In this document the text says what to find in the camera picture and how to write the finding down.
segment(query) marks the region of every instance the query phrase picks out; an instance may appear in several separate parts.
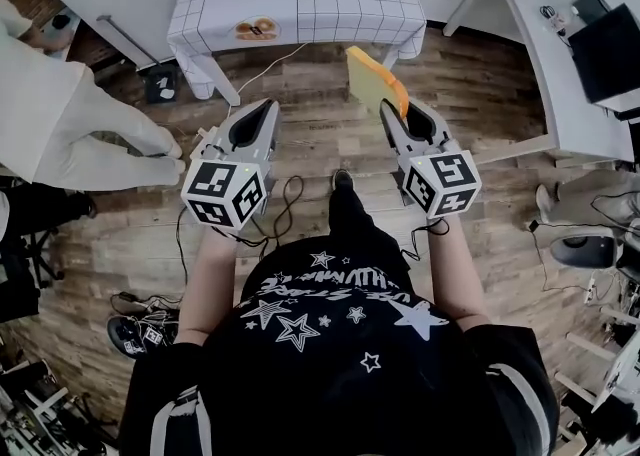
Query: yellow sponge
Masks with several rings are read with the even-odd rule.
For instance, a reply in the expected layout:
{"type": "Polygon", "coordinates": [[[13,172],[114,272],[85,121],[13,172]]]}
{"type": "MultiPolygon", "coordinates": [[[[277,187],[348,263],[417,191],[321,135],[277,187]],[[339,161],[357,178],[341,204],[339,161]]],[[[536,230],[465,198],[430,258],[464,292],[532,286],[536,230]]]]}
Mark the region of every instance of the yellow sponge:
{"type": "Polygon", "coordinates": [[[402,118],[407,116],[409,94],[404,85],[384,66],[359,47],[347,49],[351,94],[375,114],[383,99],[389,101],[402,118]]]}

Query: table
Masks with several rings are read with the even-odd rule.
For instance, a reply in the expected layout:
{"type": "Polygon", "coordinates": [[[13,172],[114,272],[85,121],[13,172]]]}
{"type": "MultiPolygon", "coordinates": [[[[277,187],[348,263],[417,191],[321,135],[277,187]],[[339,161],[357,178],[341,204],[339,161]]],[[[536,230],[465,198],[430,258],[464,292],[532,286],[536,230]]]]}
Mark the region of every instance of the table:
{"type": "Polygon", "coordinates": [[[304,42],[391,44],[385,66],[422,48],[426,19],[419,0],[178,0],[167,40],[194,95],[217,88],[240,96],[212,51],[304,42]]]}
{"type": "MultiPolygon", "coordinates": [[[[475,0],[463,0],[447,25],[451,36],[464,21],[475,0]]],[[[617,0],[607,0],[616,6],[617,0]]],[[[552,0],[506,0],[527,47],[540,89],[547,134],[474,155],[477,164],[542,152],[561,150],[581,157],[558,161],[557,166],[621,159],[634,161],[628,122],[617,120],[587,100],[567,45],[558,38],[539,8],[552,0]]]]}

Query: black shoe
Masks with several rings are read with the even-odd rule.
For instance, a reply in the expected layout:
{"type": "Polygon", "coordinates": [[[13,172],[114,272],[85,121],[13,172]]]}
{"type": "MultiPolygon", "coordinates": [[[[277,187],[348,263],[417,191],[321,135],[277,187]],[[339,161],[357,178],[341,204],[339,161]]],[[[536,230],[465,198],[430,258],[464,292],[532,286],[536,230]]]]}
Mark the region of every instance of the black shoe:
{"type": "Polygon", "coordinates": [[[85,197],[89,204],[89,212],[87,213],[87,216],[91,219],[94,219],[98,215],[98,206],[93,201],[93,198],[91,198],[89,195],[85,195],[85,197]]]}
{"type": "Polygon", "coordinates": [[[347,170],[340,169],[333,174],[333,189],[338,187],[353,189],[353,177],[347,170]]]}

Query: black t-shirt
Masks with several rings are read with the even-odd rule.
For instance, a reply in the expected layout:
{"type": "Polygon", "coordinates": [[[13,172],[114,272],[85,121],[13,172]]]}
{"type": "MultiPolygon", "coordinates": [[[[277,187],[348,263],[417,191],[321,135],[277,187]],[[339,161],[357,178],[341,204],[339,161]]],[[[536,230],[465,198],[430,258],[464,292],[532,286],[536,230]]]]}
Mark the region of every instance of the black t-shirt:
{"type": "Polygon", "coordinates": [[[121,454],[198,385],[214,454],[545,455],[558,409],[533,332],[463,333],[413,294],[395,256],[331,236],[266,257],[203,347],[136,363],[121,454]]]}

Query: black monitor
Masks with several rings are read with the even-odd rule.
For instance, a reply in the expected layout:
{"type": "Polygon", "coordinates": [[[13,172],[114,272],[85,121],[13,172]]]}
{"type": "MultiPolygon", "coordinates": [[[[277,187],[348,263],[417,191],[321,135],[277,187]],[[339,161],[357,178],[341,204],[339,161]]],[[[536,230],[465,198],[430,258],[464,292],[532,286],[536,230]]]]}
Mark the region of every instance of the black monitor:
{"type": "Polygon", "coordinates": [[[640,88],[640,27],[627,5],[569,37],[569,44],[590,102],[640,88]]]}

